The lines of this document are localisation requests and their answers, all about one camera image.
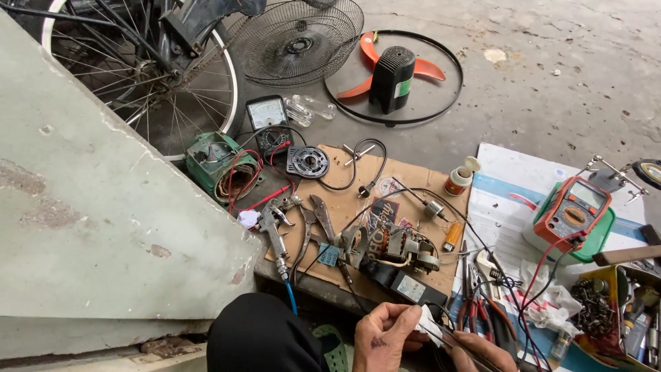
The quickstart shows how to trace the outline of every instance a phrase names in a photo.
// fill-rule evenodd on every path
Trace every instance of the concrete wall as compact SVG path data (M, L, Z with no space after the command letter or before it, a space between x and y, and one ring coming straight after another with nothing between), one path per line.
M44 318L81 327L85 345L131 328L109 320L142 320L143 334L113 337L133 340L176 333L146 320L214 318L252 291L260 240L2 11L0 34L0 328ZM50 335L77 352L71 338Z

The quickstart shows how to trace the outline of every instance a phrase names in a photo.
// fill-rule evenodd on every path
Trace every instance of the small jar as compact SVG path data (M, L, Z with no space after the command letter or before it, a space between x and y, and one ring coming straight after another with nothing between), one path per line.
M473 183L473 172L480 170L480 162L475 156L467 156L464 159L464 166L455 168L450 172L443 188L446 193L452 196L461 195Z

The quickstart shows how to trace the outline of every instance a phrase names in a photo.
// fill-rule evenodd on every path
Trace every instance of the orange fan blade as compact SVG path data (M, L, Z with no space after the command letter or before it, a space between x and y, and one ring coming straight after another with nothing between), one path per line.
M413 73L418 73L420 75L427 75L433 77L434 79L439 79L443 81L446 79L446 75L443 73L437 65L429 62L428 60L423 60L422 58L415 59L415 68Z
M376 54L376 49L374 49L374 32L365 32L363 36L360 37L360 48L363 50L363 53L372 60L372 62L376 63L379 59L379 55Z
M337 95L338 98L349 98L349 97L355 97L357 95L363 94L366 91L369 91L369 88L371 87L371 79L372 76L370 76L367 80L365 80L362 84L355 88L351 88L347 90L346 92L342 92Z

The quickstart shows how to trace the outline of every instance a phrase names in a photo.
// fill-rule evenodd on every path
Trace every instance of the analog multimeter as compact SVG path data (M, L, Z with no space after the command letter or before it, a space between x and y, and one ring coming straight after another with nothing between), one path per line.
M287 112L282 97L279 95L267 95L246 102L246 111L250 118L253 131L272 125L289 126ZM292 131L289 128L277 126L272 130L265 130L255 138L257 147L263 158L286 152L293 145ZM289 146L280 147L289 141Z
M549 244L581 230L589 234L611 200L611 195L599 187L579 176L571 177L558 187L533 231ZM563 240L556 247L565 253L573 243Z

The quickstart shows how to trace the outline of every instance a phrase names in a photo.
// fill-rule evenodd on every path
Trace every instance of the wooden handle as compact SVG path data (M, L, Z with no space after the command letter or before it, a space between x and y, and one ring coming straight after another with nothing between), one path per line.
M655 257L661 257L661 246L627 248L625 250L601 252L592 255L592 259L597 266L610 266L617 263L640 261Z

